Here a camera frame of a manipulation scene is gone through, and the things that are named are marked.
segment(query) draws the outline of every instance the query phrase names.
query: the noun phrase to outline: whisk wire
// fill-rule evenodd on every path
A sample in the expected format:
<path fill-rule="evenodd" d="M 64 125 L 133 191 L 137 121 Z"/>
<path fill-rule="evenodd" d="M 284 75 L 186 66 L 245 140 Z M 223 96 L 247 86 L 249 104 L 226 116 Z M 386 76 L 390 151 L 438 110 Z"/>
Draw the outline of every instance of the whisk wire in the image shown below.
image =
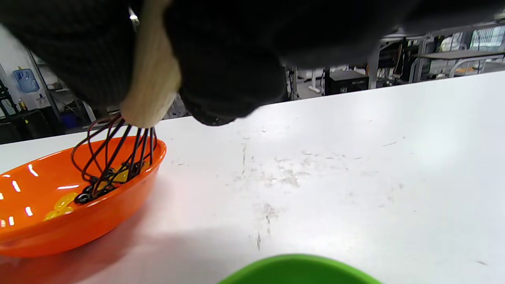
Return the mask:
<path fill-rule="evenodd" d="M 97 131 L 91 133 L 91 129 L 93 127 L 95 127 L 98 123 L 104 122 L 105 124 L 103 126 L 101 126 Z M 122 134 L 121 138 L 119 138 L 117 146 L 112 151 L 112 146 L 110 146 L 109 143 L 114 138 L 114 136 L 117 135 L 119 129 L 125 125 L 125 131 Z M 121 149 L 124 148 L 123 146 L 128 135 L 130 134 L 131 129 L 132 125 L 127 124 L 121 117 L 121 114 L 118 114 L 110 119 L 95 121 L 90 125 L 87 130 L 87 137 L 79 142 L 76 147 L 74 147 L 71 154 L 72 163 L 75 168 L 81 172 L 82 179 L 90 183 L 90 185 L 87 185 L 82 190 L 82 193 L 75 198 L 74 201 L 76 204 L 85 204 L 91 200 L 107 194 L 108 192 L 116 189 L 121 184 L 124 184 L 139 175 L 147 163 L 149 166 L 153 164 L 153 153 L 158 146 L 158 138 L 155 128 L 151 127 L 137 129 L 135 142 L 133 144 L 133 149 L 130 155 L 126 161 L 122 161 L 120 163 L 120 166 L 118 166 L 119 169 L 115 170 L 112 167 L 113 165 L 117 164 L 115 160 L 118 157 Z M 98 147 L 93 147 L 91 145 L 91 139 L 104 132 L 105 130 L 107 130 L 107 137 L 105 140 L 103 140 L 102 143 L 98 145 Z M 84 167 L 81 168 L 75 161 L 75 155 L 78 148 L 80 148 L 85 143 L 88 143 L 87 148 L 90 153 L 90 159 L 87 160 Z M 104 161 L 104 164 L 101 165 L 101 163 L 98 162 L 98 157 L 101 153 L 103 153 L 104 150 L 105 158 L 103 160 L 100 158 L 100 160 Z M 96 173 L 94 170 L 89 170 L 92 164 L 96 165 L 98 173 Z"/>
<path fill-rule="evenodd" d="M 107 165 L 105 166 L 105 170 L 102 171 L 102 174 L 100 175 L 100 177 L 98 178 L 98 182 L 95 183 L 94 187 L 93 187 L 93 197 L 95 197 L 96 195 L 96 192 L 98 190 L 98 187 L 100 186 L 100 184 L 102 183 L 102 181 L 105 181 L 105 178 L 106 176 L 109 174 L 109 169 L 111 168 L 112 166 L 112 163 L 114 162 L 114 159 L 116 158 L 116 156 L 118 155 L 119 153 L 119 150 L 121 149 L 121 147 L 123 146 L 123 143 L 124 141 L 126 140 L 126 137 L 128 137 L 128 134 L 130 133 L 130 130 L 131 130 L 131 125 L 128 124 L 128 126 L 126 127 L 126 130 L 123 134 L 123 137 L 121 137 L 121 140 L 119 140 L 119 143 L 118 143 L 118 146 L 116 147 L 116 149 L 114 150 L 112 156 L 111 156 L 111 159 L 110 161 L 107 163 Z"/>

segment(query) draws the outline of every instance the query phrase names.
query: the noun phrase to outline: white table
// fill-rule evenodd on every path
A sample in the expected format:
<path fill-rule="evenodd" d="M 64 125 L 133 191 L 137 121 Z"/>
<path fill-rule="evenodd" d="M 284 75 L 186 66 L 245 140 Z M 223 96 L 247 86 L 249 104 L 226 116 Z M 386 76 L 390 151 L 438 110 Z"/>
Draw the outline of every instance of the white table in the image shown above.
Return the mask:
<path fill-rule="evenodd" d="M 496 72 L 276 104 L 218 128 L 163 121 L 168 155 L 139 214 L 64 254 L 4 258 L 1 282 L 215 284 L 309 253 L 388 284 L 503 284 L 504 82 Z M 82 137 L 3 145 L 0 172 Z"/>

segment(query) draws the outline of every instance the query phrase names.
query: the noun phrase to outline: person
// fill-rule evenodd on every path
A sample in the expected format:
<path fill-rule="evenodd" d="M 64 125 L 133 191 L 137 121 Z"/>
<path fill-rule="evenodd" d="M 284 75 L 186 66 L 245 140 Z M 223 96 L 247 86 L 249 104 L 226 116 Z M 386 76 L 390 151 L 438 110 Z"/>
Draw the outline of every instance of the person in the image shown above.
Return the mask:
<path fill-rule="evenodd" d="M 131 83 L 142 0 L 2 0 L 0 23 L 96 106 L 121 103 Z M 164 28 L 179 90 L 201 123 L 245 117 L 285 92 L 284 65 L 362 61 L 393 28 L 419 33 L 486 21 L 498 0 L 173 0 Z"/>

